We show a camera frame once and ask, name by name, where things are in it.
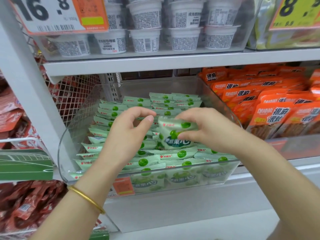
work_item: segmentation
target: fingernail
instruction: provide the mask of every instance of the fingernail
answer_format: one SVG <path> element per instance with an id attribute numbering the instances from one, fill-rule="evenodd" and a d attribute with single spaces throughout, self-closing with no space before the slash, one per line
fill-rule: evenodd
<path id="1" fill-rule="evenodd" d="M 148 116 L 146 117 L 146 119 L 149 120 L 149 121 L 152 123 L 155 118 L 154 118 L 152 115 L 148 115 Z"/>

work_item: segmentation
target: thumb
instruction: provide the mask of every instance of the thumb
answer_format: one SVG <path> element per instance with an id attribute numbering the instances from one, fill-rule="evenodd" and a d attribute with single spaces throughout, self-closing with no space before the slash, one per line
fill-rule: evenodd
<path id="1" fill-rule="evenodd" d="M 200 132 L 198 130 L 185 131 L 178 135 L 178 139 L 199 142 Z"/>
<path id="2" fill-rule="evenodd" d="M 140 124 L 136 128 L 134 128 L 138 137 L 141 137 L 142 139 L 145 137 L 153 121 L 154 121 L 154 117 L 152 115 L 148 115 L 140 122 Z"/>

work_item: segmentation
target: price number 16.8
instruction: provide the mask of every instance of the price number 16.8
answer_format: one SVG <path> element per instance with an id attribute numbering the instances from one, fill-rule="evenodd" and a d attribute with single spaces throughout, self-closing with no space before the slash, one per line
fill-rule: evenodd
<path id="1" fill-rule="evenodd" d="M 30 13 L 32 14 L 33 17 L 40 21 L 46 21 L 49 19 L 49 13 L 47 9 L 40 5 L 41 0 L 25 0 L 26 6 L 22 0 L 10 0 L 13 4 L 16 4 L 26 21 L 32 21 L 32 17 Z M 57 0 L 59 7 L 62 10 L 69 10 L 70 5 L 68 4 L 67 0 Z"/>

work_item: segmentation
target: person's right hand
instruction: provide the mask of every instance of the person's right hand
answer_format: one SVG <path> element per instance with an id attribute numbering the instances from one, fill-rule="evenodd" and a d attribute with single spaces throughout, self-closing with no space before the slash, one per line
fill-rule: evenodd
<path id="1" fill-rule="evenodd" d="M 255 138 L 213 108 L 191 108 L 176 118 L 195 122 L 199 128 L 180 133 L 178 139 L 200 142 L 217 152 L 238 154 Z"/>

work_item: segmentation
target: bangle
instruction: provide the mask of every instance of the bangle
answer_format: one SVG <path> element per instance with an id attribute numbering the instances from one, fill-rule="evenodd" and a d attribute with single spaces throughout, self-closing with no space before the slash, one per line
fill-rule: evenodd
<path id="1" fill-rule="evenodd" d="M 77 193 L 78 195 L 80 195 L 82 198 L 86 199 L 87 201 L 89 201 L 91 204 L 93 204 L 99 211 L 101 214 L 106 214 L 105 210 L 99 206 L 96 202 L 94 202 L 91 198 L 89 198 L 87 195 L 85 195 L 82 191 L 78 190 L 77 188 L 75 188 L 73 185 L 70 185 L 67 187 L 69 190 L 72 190 L 73 192 Z"/>

